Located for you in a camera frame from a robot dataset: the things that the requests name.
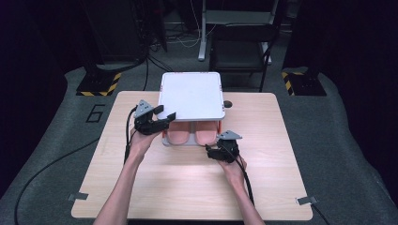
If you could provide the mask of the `hazard-striped black stand base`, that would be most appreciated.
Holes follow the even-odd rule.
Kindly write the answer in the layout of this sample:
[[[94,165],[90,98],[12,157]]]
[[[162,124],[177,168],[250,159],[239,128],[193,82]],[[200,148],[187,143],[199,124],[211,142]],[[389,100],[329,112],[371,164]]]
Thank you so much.
[[[283,72],[283,81],[290,96],[319,96],[324,97],[324,90],[318,78],[312,78],[305,73]]]
[[[120,77],[120,73],[104,75],[98,81],[95,81],[85,76],[76,89],[76,95],[85,97],[110,96],[116,89]]]

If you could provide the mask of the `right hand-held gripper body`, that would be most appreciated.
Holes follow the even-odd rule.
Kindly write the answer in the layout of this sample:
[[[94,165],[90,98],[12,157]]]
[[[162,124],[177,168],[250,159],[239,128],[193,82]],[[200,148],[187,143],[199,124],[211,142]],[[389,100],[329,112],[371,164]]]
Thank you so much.
[[[218,156],[217,160],[232,163],[239,155],[237,140],[241,136],[232,130],[227,130],[219,135],[217,140]]]

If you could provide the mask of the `person's right hand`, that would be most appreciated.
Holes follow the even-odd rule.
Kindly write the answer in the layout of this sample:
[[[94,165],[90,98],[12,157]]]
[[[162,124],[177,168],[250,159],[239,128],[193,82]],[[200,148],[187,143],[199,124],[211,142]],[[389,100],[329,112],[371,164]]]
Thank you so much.
[[[231,163],[227,163],[225,161],[218,161],[218,163],[222,167],[230,186],[244,186],[244,172],[246,170],[247,163],[243,157],[237,157],[237,161]]]

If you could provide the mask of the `pink slipper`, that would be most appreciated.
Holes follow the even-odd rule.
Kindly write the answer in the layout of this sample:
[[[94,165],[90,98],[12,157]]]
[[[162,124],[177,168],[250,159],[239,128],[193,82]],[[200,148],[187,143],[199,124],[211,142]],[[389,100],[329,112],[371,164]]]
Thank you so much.
[[[218,124],[216,121],[202,121],[195,124],[195,140],[200,145],[216,142]]]
[[[190,137],[190,131],[189,122],[172,122],[167,130],[167,140],[174,145],[184,144]]]

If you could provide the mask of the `dark equipment cabinet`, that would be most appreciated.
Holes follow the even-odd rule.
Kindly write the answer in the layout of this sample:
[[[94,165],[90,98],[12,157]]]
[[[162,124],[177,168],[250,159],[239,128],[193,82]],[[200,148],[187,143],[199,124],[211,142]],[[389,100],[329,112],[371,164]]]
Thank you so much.
[[[130,0],[82,0],[103,62],[145,58]]]

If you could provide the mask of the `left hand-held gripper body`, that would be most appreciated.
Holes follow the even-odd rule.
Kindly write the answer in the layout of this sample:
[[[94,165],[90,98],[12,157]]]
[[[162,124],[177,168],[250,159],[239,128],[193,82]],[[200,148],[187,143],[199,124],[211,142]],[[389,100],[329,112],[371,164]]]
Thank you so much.
[[[169,127],[169,122],[165,119],[155,121],[153,110],[156,107],[141,99],[134,114],[134,128],[144,135],[151,135],[161,132]]]

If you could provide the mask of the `black folding chair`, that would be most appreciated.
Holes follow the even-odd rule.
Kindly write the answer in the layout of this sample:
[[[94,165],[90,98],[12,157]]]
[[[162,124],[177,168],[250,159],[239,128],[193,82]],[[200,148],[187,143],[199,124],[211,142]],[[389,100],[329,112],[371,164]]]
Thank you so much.
[[[231,23],[219,26],[212,35],[209,70],[219,73],[261,73],[262,92],[273,44],[279,26]]]

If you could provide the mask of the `white two-tier shoe rack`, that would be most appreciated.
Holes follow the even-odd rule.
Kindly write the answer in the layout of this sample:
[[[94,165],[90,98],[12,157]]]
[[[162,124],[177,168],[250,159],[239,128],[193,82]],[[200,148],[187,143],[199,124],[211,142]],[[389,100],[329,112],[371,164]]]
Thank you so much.
[[[164,111],[159,119],[176,113],[173,122],[189,122],[190,137],[181,145],[200,145],[195,140],[195,124],[202,121],[216,121],[217,136],[225,117],[221,75],[218,72],[166,72],[162,75],[159,105]],[[164,145],[171,146],[167,140],[167,130],[162,134]]]

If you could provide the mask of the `person's left hand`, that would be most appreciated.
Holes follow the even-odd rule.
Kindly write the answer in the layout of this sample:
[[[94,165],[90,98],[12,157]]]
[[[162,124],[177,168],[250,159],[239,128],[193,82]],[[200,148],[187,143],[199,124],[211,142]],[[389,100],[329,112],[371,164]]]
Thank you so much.
[[[144,135],[133,128],[131,130],[131,136],[130,136],[129,159],[133,158],[133,159],[143,160],[145,153],[149,149],[153,140],[159,135],[160,135],[159,132],[151,135]]]

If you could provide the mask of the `grey tape strip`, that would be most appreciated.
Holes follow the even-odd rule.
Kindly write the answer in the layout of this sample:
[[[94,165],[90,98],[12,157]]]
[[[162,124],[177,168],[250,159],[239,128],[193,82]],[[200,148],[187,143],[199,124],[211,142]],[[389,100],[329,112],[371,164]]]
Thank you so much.
[[[318,199],[315,196],[312,197],[302,197],[302,198],[296,198],[296,202],[299,205],[304,205],[304,204],[314,204],[318,202]]]
[[[87,193],[76,192],[69,194],[68,200],[71,202],[75,202],[76,200],[86,200],[87,197],[88,197]]]

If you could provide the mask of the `white metal desk frame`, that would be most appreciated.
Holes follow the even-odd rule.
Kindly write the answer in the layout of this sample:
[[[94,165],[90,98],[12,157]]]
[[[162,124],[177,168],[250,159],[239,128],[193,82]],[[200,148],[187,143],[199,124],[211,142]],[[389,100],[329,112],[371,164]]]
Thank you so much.
[[[221,25],[228,23],[271,23],[276,16],[276,8],[280,0],[270,0],[272,3],[271,10],[227,10],[227,9],[207,9],[207,0],[202,0],[200,22],[200,47],[198,52],[198,61],[203,62],[206,59],[207,36],[210,30],[207,29],[208,24]]]

